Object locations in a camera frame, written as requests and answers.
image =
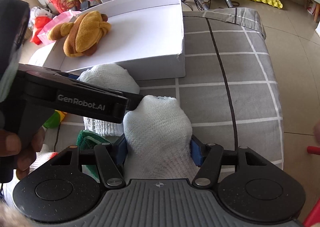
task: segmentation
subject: plastic bag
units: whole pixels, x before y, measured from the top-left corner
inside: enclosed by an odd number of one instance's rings
[[[40,7],[37,7],[37,6],[31,8],[31,10],[30,10],[30,20],[31,20],[31,22],[33,24],[35,23],[36,17],[39,17],[39,16],[47,16],[49,18],[52,18],[53,14],[50,13],[49,9],[42,9]]]
[[[58,16],[55,16],[49,23],[47,23],[43,29],[39,32],[38,38],[41,40],[41,42],[44,45],[48,45],[53,43],[54,41],[50,41],[47,37],[48,32],[55,27],[57,24],[61,23],[67,23],[70,21],[70,19],[77,14],[81,13],[80,11],[67,11],[63,12],[62,14],[59,14]]]
[[[41,40],[38,38],[38,34],[50,21],[51,19],[47,16],[39,16],[35,18],[35,25],[33,26],[33,33],[30,42],[34,42],[36,45],[41,43]]]

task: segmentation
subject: screw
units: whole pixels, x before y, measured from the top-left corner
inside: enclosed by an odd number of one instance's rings
[[[196,185],[206,186],[209,185],[211,182],[208,178],[198,178],[195,180]]]
[[[120,178],[110,178],[107,180],[107,184],[110,186],[119,186],[122,184],[122,179]]]

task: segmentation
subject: white cardboard box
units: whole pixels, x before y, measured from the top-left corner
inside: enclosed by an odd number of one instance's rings
[[[112,28],[92,56],[65,56],[61,39],[39,49],[29,64],[79,75],[97,64],[116,63],[135,80],[185,76],[181,0],[112,0],[81,14],[93,10],[108,15]]]

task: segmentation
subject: green towel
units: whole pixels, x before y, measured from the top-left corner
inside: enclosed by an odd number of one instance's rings
[[[110,143],[110,141],[106,140],[104,137],[89,130],[81,130],[77,138],[77,146],[80,150],[93,149],[95,145],[106,142]],[[86,165],[86,167],[95,178],[99,179],[97,167],[95,165]]]

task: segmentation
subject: pink bag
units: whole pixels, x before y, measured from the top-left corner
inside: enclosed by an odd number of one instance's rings
[[[47,37],[48,32],[55,27],[57,24],[61,24],[61,23],[67,23],[70,21],[70,19],[74,16],[76,16],[77,14],[81,13],[80,11],[66,11],[63,12],[61,14],[59,14],[58,16],[55,16],[52,21],[50,21],[49,23],[47,23],[43,29],[39,32],[38,34],[38,38],[41,40],[41,42],[44,45],[48,45],[53,43],[54,41],[50,41]]]

